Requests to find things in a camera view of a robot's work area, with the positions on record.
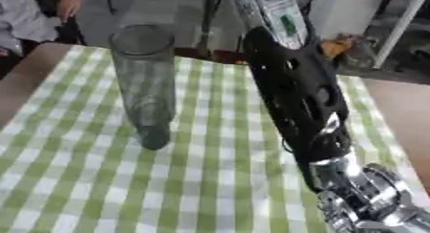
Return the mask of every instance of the prosthetic arm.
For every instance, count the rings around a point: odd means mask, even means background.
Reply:
[[[336,232],[430,232],[430,214],[396,174],[357,163],[346,102],[296,0],[233,1],[261,97],[326,222]]]

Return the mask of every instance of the clear drinking glass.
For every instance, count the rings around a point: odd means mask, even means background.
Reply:
[[[157,25],[130,25],[109,43],[124,107],[140,143],[161,149],[170,141],[175,116],[174,37]]]

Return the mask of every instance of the glass base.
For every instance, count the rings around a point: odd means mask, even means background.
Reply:
[[[140,143],[145,149],[156,151],[170,142],[170,126],[146,126],[137,129]]]

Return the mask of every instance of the green checkered tablecloth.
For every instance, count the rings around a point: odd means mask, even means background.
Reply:
[[[75,46],[0,133],[0,232],[325,232],[244,66],[177,58],[173,142],[139,146],[109,51]],[[341,77],[364,162],[428,198],[358,78]]]

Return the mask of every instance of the person's hand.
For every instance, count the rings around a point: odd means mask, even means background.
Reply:
[[[60,0],[57,13],[61,20],[65,21],[75,16],[80,7],[81,0]]]

